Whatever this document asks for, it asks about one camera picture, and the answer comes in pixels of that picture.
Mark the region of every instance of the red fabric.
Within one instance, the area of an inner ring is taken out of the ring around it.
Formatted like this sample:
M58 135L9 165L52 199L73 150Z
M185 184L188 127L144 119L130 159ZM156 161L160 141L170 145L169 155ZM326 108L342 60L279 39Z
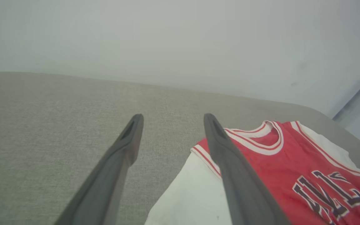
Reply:
M294 130L290 122L277 124L284 137L283 147L277 154L263 155L235 140L233 142L289 220L293 224L304 225L360 224L360 177L348 172L347 168L332 165L316 149L318 146L315 147L314 142ZM250 139L270 146L278 138L279 134L273 129L264 137ZM209 153L206 139L198 144ZM313 189L321 196L315 195ZM303 197L304 194L308 196L308 200Z

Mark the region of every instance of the white fabric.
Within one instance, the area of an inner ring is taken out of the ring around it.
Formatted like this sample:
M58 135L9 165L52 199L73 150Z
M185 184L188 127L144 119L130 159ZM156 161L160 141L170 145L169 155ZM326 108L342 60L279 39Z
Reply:
M300 123L299 125L302 131L334 160L360 171L346 150L308 127ZM292 122L292 127L298 130L296 122ZM217 177L209 165L192 150L180 173L150 210L145 224L231 225L221 178Z

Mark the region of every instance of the gray fabric surface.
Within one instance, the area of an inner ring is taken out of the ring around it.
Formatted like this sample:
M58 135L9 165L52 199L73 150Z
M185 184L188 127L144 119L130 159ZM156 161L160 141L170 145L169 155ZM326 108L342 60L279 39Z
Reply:
M203 115L224 127L299 120L350 152L360 141L325 115L294 104L143 84L0 72L0 224L52 224L133 114L144 114L118 224L143 224L204 137Z

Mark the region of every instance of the gray upholstery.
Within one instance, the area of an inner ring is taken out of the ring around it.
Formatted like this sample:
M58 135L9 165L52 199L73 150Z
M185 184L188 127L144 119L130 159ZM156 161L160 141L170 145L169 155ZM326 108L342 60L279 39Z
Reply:
M224 127L301 121L350 152L360 141L325 115L294 104L63 75L0 72L0 224L52 224L133 114L144 114L119 224L143 224L204 137L203 115Z

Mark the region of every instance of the red jersey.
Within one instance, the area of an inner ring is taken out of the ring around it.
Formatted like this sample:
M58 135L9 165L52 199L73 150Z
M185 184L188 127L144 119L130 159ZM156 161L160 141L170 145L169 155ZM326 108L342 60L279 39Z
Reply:
M360 169L302 127L265 121L253 131L225 131L293 224L360 224ZM192 151L220 176L206 139Z

